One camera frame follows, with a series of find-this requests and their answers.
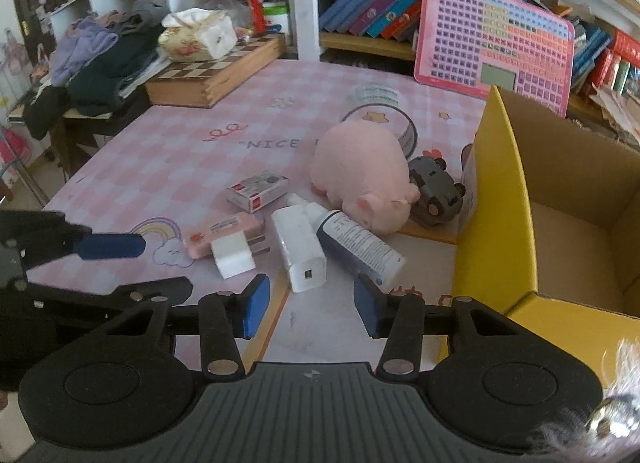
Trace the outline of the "small white cube block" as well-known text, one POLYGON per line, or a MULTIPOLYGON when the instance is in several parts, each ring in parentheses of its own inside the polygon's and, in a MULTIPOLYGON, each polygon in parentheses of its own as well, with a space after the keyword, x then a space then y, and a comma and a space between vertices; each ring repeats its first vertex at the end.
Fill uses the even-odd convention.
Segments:
POLYGON ((253 253, 243 231, 210 242, 216 267, 224 279, 256 268, 253 253))

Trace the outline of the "pink eraser case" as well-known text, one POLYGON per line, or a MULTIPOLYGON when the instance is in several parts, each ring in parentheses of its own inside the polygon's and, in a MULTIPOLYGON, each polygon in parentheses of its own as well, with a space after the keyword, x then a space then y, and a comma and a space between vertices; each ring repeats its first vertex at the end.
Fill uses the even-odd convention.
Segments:
POLYGON ((224 217, 205 220, 198 226, 182 231, 183 245, 193 259, 212 256, 212 243, 222 238, 243 232, 247 239, 258 237, 264 231, 262 214, 239 212, 224 217))

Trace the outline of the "dark blue spray bottle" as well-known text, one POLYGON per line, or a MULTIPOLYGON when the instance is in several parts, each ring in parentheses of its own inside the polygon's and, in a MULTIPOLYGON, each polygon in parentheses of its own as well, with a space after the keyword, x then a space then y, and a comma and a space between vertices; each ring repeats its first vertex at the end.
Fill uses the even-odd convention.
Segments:
POLYGON ((397 282, 405 257, 341 211, 305 202, 303 209, 323 249, 354 275, 367 275, 381 290, 397 282))

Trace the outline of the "white power adapter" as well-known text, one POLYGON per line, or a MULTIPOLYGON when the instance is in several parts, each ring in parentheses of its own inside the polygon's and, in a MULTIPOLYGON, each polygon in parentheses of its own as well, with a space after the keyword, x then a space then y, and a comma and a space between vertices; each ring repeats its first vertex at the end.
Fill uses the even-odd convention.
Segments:
POLYGON ((303 293, 326 284, 326 254, 306 213, 309 202, 297 194, 286 202, 271 219, 291 289, 303 293))

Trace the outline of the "white red small carton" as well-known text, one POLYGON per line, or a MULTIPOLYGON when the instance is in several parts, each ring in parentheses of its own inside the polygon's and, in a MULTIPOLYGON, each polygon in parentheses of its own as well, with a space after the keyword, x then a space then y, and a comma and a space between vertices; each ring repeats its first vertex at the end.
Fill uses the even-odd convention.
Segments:
POLYGON ((254 214, 287 192, 288 177, 263 171, 227 188, 226 199, 242 211, 254 214))

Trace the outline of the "pink pig plush toy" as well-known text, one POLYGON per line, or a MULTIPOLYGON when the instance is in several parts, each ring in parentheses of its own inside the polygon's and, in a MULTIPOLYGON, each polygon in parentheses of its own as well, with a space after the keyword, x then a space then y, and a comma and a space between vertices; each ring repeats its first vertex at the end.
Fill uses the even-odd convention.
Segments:
POLYGON ((314 192, 375 235, 404 227, 420 199, 396 136, 366 120, 338 123, 319 139, 310 182, 314 192))

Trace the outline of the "clear tape roll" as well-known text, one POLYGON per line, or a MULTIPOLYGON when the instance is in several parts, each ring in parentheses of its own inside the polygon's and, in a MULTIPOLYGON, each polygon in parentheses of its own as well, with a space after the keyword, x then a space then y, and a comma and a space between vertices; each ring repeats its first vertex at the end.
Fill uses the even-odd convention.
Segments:
POLYGON ((419 134, 410 116, 408 102, 390 86, 364 84, 354 87, 345 98, 343 114, 338 120, 381 124, 395 135, 407 160, 416 151, 419 134))

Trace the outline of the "grey toy car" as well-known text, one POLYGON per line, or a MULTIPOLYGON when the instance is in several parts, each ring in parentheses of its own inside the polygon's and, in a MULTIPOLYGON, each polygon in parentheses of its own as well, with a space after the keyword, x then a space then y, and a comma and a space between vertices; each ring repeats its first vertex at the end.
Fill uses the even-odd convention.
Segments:
POLYGON ((456 217, 463 205, 465 186, 447 172, 442 158, 417 157, 409 162, 410 180, 420 190, 412 205, 411 218, 423 227, 445 225, 456 217))

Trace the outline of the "pink checkered table mat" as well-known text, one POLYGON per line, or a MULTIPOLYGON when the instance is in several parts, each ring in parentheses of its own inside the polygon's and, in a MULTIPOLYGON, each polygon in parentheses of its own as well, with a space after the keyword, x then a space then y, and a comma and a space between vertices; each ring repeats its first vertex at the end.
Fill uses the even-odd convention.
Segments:
MULTIPOLYGON (((94 294, 121 284, 186 277, 193 284, 186 304, 208 293, 238 292, 265 272, 273 297, 259 341, 241 341, 254 358, 269 361, 369 361, 376 365, 382 342, 370 339, 352 298, 352 277, 328 258, 323 287, 292 294, 272 232, 262 211, 269 252, 256 255, 257 269, 224 280, 212 257, 193 261, 178 232, 238 212, 224 191, 241 179, 270 171, 288 177, 288 191, 308 200, 309 163, 321 135, 363 104, 371 86, 390 90, 390 123, 405 131, 408 114, 418 130, 416 154, 440 152, 448 171, 460 175, 460 153, 472 142, 484 101, 420 85, 409 76, 382 71, 280 60, 270 64, 211 109, 155 106, 119 133, 55 194, 47 210, 94 232, 141 233, 141 257, 81 261, 69 256, 31 270, 29 282, 94 294)), ((430 303, 448 294, 454 246, 395 235, 388 244, 408 259, 403 287, 415 287, 430 303)))

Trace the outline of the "yellow cardboard box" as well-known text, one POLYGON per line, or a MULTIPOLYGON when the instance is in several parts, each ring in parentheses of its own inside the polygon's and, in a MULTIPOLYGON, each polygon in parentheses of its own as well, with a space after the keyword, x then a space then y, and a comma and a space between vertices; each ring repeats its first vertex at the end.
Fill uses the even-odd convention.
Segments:
POLYGON ((604 385, 639 339, 639 156, 493 88, 463 168, 451 292, 585 362, 604 385))

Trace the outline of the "pile of clothes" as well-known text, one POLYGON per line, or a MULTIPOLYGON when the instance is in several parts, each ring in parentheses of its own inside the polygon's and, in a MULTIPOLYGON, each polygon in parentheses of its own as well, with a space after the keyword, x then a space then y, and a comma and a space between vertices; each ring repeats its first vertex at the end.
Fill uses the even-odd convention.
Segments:
POLYGON ((137 0, 129 12, 105 20, 85 17, 67 28, 50 65, 50 79, 26 102, 22 120, 30 136, 41 140, 75 110, 97 118, 120 110, 126 99, 168 58, 158 45, 167 7, 137 0))

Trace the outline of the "wooden chess box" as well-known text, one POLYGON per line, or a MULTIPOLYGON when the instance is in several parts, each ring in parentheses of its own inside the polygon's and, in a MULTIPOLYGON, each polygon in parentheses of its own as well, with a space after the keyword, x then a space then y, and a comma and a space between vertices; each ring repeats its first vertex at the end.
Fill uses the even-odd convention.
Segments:
POLYGON ((153 106, 212 108, 285 51, 283 34, 266 34, 221 59, 173 62, 144 87, 153 106))

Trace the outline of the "floral tissue pack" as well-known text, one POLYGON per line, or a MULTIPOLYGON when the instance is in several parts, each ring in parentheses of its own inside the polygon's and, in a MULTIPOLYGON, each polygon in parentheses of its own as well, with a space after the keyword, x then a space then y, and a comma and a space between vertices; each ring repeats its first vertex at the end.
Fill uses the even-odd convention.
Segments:
POLYGON ((224 10, 172 12, 162 26, 157 44, 172 61, 217 60, 238 44, 232 20, 224 10))

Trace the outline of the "pink keyboard learning tablet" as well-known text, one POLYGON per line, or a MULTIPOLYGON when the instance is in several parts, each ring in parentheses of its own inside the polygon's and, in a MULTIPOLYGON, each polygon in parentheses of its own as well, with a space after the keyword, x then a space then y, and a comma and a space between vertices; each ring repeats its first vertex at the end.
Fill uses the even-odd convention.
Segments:
POLYGON ((416 82, 483 98, 492 86, 565 116, 573 25, 520 0, 421 0, 416 82))

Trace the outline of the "row of books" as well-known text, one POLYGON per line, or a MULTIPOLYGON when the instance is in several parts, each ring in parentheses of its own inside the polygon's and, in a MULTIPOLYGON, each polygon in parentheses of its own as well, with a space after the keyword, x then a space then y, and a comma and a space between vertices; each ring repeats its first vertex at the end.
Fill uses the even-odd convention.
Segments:
MULTIPOLYGON (((601 83, 612 59, 625 57, 638 66, 639 44, 620 31, 608 32, 579 17, 567 17, 539 0, 520 0, 569 21, 575 30, 575 48, 570 92, 582 82, 601 83)), ((395 46, 408 50, 416 60, 421 0, 335 0, 319 16, 320 38, 326 47, 345 49, 358 44, 367 53, 375 47, 395 46)))

